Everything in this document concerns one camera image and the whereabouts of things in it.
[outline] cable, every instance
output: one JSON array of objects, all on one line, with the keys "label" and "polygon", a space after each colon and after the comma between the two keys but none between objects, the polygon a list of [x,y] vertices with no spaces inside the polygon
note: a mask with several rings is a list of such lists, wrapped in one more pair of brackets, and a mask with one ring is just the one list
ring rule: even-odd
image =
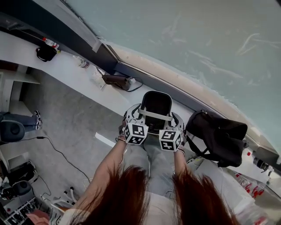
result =
[{"label": "cable", "polygon": [[48,195],[48,196],[51,196],[51,195],[52,195],[51,190],[49,189],[47,183],[44,181],[44,179],[43,179],[40,175],[38,175],[38,177],[37,177],[31,184],[33,184],[34,182],[36,182],[36,181],[38,180],[38,178],[41,178],[41,180],[45,183],[46,187],[48,188],[48,190],[49,190],[49,192],[50,192],[49,194],[46,193],[46,192],[44,192],[41,196],[43,196],[44,194],[46,194],[46,195]]},{"label": "cable", "polygon": [[83,185],[84,185],[84,188],[85,188],[85,189],[87,189],[87,188],[86,188],[86,186],[85,186],[84,181],[87,181],[87,180],[88,180],[88,179],[83,179],[83,180],[82,180],[82,183],[83,183]]},{"label": "cable", "polygon": [[62,156],[65,158],[65,160],[66,160],[70,165],[72,165],[74,168],[76,168],[77,170],[79,170],[82,174],[84,174],[85,177],[88,179],[89,183],[91,183],[89,177],[88,177],[82,170],[80,170],[79,168],[77,168],[76,166],[74,166],[71,162],[69,162],[68,159],[65,157],[65,155],[64,155],[62,152],[58,151],[58,150],[54,147],[53,143],[51,142],[51,140],[50,140],[48,137],[35,137],[35,138],[30,138],[30,139],[22,139],[22,140],[20,140],[20,141],[18,141],[18,142],[21,142],[21,141],[29,141],[29,140],[32,140],[32,139],[45,139],[45,138],[49,140],[50,144],[52,145],[53,149],[54,149],[56,152],[61,153]]},{"label": "cable", "polygon": [[116,85],[117,87],[119,87],[119,88],[122,89],[123,91],[133,92],[133,91],[139,89],[140,87],[142,87],[143,84],[144,84],[143,80],[142,80],[140,77],[136,77],[136,76],[125,76],[125,75],[121,75],[121,74],[119,74],[119,75],[117,75],[117,76],[125,77],[125,78],[128,79],[128,80],[131,79],[131,78],[134,78],[136,81],[140,82],[140,86],[138,86],[138,87],[136,87],[136,88],[134,88],[134,89],[132,89],[132,90],[130,90],[130,91],[125,90],[125,89],[124,89],[119,83],[117,83],[117,82],[111,82],[112,84]]},{"label": "cable", "polygon": [[42,196],[43,196],[44,194],[46,194],[46,195],[48,195],[48,196],[51,196],[51,195],[52,195],[52,192],[51,192],[51,190],[49,189],[47,183],[44,181],[44,179],[43,179],[40,175],[38,175],[37,178],[41,178],[41,179],[42,179],[42,181],[45,183],[45,185],[47,186],[47,188],[48,188],[48,190],[49,190],[49,192],[50,192],[50,194],[44,192],[44,193],[42,194]]},{"label": "cable", "polygon": [[[118,140],[121,140],[121,141],[123,141],[123,142],[126,142],[126,141],[124,141],[124,140],[122,140],[122,139],[120,139],[120,138],[115,138],[115,141],[116,141],[116,142],[117,142]],[[122,163],[122,161],[123,161],[123,155],[124,155],[125,153],[126,153],[126,150],[125,150],[124,153],[122,154],[122,159],[121,159],[119,165]]]}]

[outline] black bag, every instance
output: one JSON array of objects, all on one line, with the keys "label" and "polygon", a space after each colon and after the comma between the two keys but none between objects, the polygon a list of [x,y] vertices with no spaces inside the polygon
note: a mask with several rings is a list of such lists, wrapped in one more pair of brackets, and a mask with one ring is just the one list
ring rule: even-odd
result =
[{"label": "black bag", "polygon": [[124,76],[105,74],[102,76],[102,79],[106,84],[115,85],[125,91],[129,90],[131,86],[128,78]]},{"label": "black bag", "polygon": [[192,114],[186,130],[202,139],[207,148],[201,152],[186,135],[189,146],[197,155],[217,161],[218,167],[238,167],[242,163],[244,149],[243,138],[247,125],[233,120],[223,119],[211,111],[197,111]]},{"label": "black bag", "polygon": [[36,49],[37,57],[43,62],[51,61],[52,58],[56,55],[57,50],[53,47],[45,44],[42,47]]}]

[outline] bottle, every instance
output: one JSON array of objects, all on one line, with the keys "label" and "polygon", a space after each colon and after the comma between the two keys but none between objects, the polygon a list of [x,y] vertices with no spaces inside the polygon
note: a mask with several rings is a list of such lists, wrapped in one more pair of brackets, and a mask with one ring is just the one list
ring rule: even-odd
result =
[{"label": "bottle", "polygon": [[90,65],[89,62],[87,62],[86,60],[82,59],[79,56],[74,55],[73,58],[77,61],[78,66],[81,67],[81,68],[88,68],[89,65]]},{"label": "bottle", "polygon": [[52,40],[50,40],[50,39],[47,39],[47,38],[45,38],[45,37],[43,38],[43,41],[44,41],[47,45],[53,47],[53,48],[56,49],[56,50],[58,50],[58,47],[60,46],[59,44],[57,44],[57,43],[55,43],[54,41],[52,41]]}]

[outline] black cable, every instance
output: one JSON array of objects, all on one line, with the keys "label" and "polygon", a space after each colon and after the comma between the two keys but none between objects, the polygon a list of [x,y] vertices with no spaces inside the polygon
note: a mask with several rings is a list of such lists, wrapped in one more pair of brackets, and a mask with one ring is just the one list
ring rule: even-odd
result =
[{"label": "black cable", "polygon": [[132,89],[130,91],[127,91],[127,92],[133,92],[143,86],[144,82],[140,77],[131,76],[130,78],[134,78],[136,81],[140,82],[140,86],[138,86],[135,89]]},{"label": "black cable", "polygon": [[[51,140],[50,140],[48,137],[36,137],[36,139],[44,139],[44,138],[48,139],[49,142],[50,142],[50,144],[51,144],[52,147],[54,148],[54,150],[55,150],[56,152],[61,153],[62,156],[65,158],[65,160],[66,160],[70,165],[72,165],[74,168],[76,168],[77,170],[79,170],[82,174],[84,174],[85,177],[88,179],[89,183],[91,183],[90,178],[89,178],[82,170],[80,170],[79,168],[77,168],[76,166],[74,166],[71,162],[69,162],[68,159],[65,157],[65,155],[64,155],[62,152],[58,151],[58,150],[54,147],[53,143],[51,142]],[[32,139],[35,139],[35,138],[22,139],[22,140],[20,140],[20,141],[18,141],[18,142],[21,142],[21,141],[29,141],[29,140],[32,140]]]},{"label": "black cable", "polygon": [[47,188],[48,188],[48,190],[49,190],[49,192],[50,192],[50,194],[44,192],[44,193],[42,194],[42,196],[43,196],[44,194],[46,194],[46,195],[48,195],[48,196],[51,196],[51,195],[52,195],[51,190],[49,189],[49,187],[48,187],[47,183],[44,181],[44,179],[43,179],[40,175],[38,175],[37,178],[41,178],[41,179],[42,179],[42,181],[45,183],[45,185],[47,186]]},{"label": "black cable", "polygon": [[122,154],[122,159],[121,159],[121,161],[120,161],[120,163],[119,163],[119,165],[122,163],[122,161],[123,161],[123,155],[124,155],[124,153]]},{"label": "black cable", "polygon": [[38,175],[38,177],[37,177],[31,184],[33,184],[34,182],[36,182],[36,181],[38,180],[38,178],[41,178],[41,179],[42,179],[42,181],[45,183],[46,187],[48,188],[48,190],[49,190],[49,192],[50,192],[49,194],[46,193],[46,192],[44,192],[44,193],[42,194],[42,196],[43,196],[44,194],[46,194],[46,195],[48,195],[48,196],[51,196],[51,195],[52,195],[51,190],[49,189],[47,183],[44,181],[44,179],[43,179],[40,175]]}]

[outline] bag strap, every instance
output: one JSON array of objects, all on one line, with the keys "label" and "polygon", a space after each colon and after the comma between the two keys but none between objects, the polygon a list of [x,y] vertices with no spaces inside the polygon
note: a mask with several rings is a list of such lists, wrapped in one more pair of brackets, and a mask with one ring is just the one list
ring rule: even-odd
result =
[{"label": "bag strap", "polygon": [[227,167],[229,166],[227,163],[222,162],[220,158],[218,158],[217,156],[214,156],[212,154],[205,154],[207,152],[207,148],[204,150],[204,152],[201,152],[200,149],[196,146],[196,144],[194,144],[194,142],[189,138],[188,135],[185,135],[189,146],[191,148],[191,150],[193,152],[195,152],[198,156],[201,156],[207,160],[211,160],[211,161],[218,161],[218,167]]}]

